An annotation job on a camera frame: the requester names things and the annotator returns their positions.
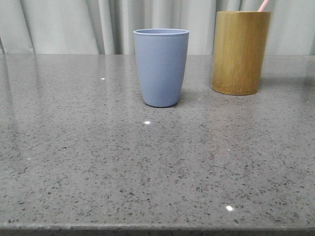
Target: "white curtain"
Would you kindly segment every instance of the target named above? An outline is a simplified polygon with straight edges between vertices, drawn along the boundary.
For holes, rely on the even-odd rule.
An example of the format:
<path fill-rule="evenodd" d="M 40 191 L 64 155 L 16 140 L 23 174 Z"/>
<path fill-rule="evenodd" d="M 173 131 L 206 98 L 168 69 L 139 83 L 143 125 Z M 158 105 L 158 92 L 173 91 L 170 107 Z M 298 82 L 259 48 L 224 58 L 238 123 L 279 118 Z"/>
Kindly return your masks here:
<path fill-rule="evenodd" d="M 262 0 L 0 0 L 0 38 L 6 53 L 134 54 L 134 30 L 180 28 L 190 31 L 189 54 L 210 55 L 216 12 L 256 11 L 261 3 Z M 265 10 L 273 12 L 266 54 L 315 53 L 315 0 L 271 0 Z"/>

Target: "quartz countertop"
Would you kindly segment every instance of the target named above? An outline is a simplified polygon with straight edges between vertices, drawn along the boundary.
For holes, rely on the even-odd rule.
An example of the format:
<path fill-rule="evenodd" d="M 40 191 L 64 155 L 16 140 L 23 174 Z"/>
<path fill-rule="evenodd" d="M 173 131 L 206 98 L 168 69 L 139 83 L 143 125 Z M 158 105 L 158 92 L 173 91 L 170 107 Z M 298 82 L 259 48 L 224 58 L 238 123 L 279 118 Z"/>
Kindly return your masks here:
<path fill-rule="evenodd" d="M 315 235 L 315 56 L 266 56 L 249 96 L 211 66 L 154 108 L 135 56 L 0 55 L 0 235 Z"/>

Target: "wooden cup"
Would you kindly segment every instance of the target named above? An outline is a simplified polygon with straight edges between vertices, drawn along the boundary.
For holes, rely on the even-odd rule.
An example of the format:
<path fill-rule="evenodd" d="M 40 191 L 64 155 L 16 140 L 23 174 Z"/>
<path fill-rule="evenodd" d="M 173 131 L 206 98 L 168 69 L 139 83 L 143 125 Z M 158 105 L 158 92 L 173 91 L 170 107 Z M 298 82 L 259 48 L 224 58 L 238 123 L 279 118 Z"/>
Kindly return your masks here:
<path fill-rule="evenodd" d="M 211 88 L 230 95 L 258 91 L 270 12 L 217 13 Z"/>

